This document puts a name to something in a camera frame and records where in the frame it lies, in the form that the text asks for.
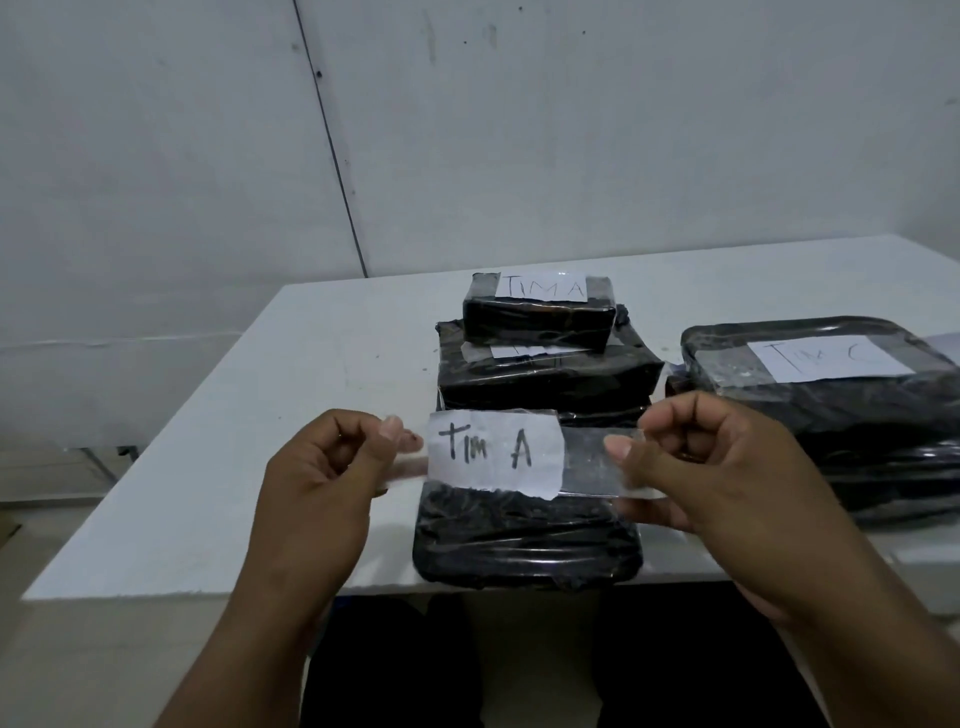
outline forearm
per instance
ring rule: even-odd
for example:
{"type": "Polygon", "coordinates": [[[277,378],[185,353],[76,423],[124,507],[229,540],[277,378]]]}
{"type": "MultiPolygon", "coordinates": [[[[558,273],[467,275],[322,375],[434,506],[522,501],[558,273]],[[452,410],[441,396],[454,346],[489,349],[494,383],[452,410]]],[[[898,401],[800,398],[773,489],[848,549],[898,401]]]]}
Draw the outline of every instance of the forearm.
{"type": "Polygon", "coordinates": [[[302,619],[268,599],[233,599],[156,728],[297,725],[306,660],[302,619]]]}
{"type": "Polygon", "coordinates": [[[794,631],[837,726],[953,726],[960,647],[882,562],[794,631]]]}
{"type": "Polygon", "coordinates": [[[806,658],[817,687],[827,704],[827,713],[833,728],[903,728],[902,721],[892,716],[859,675],[847,667],[840,667],[837,659],[816,636],[806,632],[791,632],[793,643],[806,658]]]}

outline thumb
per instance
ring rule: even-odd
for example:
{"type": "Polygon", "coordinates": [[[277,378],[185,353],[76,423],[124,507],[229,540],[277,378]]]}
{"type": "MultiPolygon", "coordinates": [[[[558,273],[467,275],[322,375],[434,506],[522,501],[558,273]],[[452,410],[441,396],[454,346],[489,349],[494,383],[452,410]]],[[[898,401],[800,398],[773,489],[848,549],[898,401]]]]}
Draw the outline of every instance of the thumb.
{"type": "Polygon", "coordinates": [[[708,466],[688,463],[666,452],[655,440],[607,435],[604,447],[624,473],[627,488],[656,488],[688,508],[708,492],[708,466]]]}
{"type": "Polygon", "coordinates": [[[377,489],[387,479],[387,471],[394,464],[396,450],[403,436],[403,421],[397,415],[391,415],[373,434],[367,435],[347,471],[338,478],[338,482],[367,498],[373,498],[377,489]]]}

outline plastic wrap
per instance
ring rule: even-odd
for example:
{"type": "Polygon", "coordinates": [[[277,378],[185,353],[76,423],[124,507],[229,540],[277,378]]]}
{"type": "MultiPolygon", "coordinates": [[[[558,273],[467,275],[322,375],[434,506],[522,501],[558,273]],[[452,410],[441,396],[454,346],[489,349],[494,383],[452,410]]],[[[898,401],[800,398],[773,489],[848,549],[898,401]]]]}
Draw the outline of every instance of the plastic wrap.
{"type": "Polygon", "coordinates": [[[464,299],[464,331],[473,344],[560,345],[601,352],[607,346],[616,302],[610,279],[587,276],[587,300],[497,298],[499,273],[474,273],[464,299]]]}
{"type": "Polygon", "coordinates": [[[889,321],[855,316],[693,327],[697,389],[738,400],[797,437],[861,522],[960,507],[960,368],[889,321]],[[747,342],[862,334],[915,374],[775,382],[747,342]]]}
{"type": "Polygon", "coordinates": [[[618,307],[603,353],[494,359],[465,342],[460,321],[437,324],[441,409],[553,409],[562,425],[633,426],[650,403],[660,361],[618,307]]]}
{"type": "Polygon", "coordinates": [[[553,500],[452,488],[428,481],[420,495],[414,565],[428,581],[455,586],[547,586],[565,591],[633,578],[642,565],[636,526],[589,492],[619,472],[603,437],[626,429],[564,427],[564,488],[553,500]]]}

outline wrist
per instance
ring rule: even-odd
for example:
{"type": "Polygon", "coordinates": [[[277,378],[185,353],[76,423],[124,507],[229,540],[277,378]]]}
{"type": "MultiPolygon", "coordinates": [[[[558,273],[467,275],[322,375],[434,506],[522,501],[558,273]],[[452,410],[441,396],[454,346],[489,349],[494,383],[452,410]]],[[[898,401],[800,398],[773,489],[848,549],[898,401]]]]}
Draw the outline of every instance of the wrist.
{"type": "Polygon", "coordinates": [[[230,595],[224,619],[245,630],[263,631],[279,638],[299,640],[312,630],[329,598],[313,598],[287,579],[258,578],[246,567],[230,595]]]}
{"type": "Polygon", "coordinates": [[[790,631],[798,637],[869,631],[876,623],[896,619],[904,612],[924,611],[866,539],[858,556],[846,566],[834,563],[834,569],[825,570],[790,631]]]}

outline fingernail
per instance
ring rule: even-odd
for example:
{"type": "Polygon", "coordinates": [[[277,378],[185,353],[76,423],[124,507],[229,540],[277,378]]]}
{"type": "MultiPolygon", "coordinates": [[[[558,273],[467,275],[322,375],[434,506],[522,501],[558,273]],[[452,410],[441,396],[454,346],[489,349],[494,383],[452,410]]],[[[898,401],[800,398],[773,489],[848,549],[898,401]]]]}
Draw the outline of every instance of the fingernail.
{"type": "Polygon", "coordinates": [[[397,415],[391,415],[380,423],[380,434],[392,443],[398,443],[403,435],[403,421],[397,415]]]}
{"type": "Polygon", "coordinates": [[[622,463],[630,454],[630,448],[634,446],[634,441],[626,435],[607,435],[603,439],[603,447],[616,463],[622,463]]]}

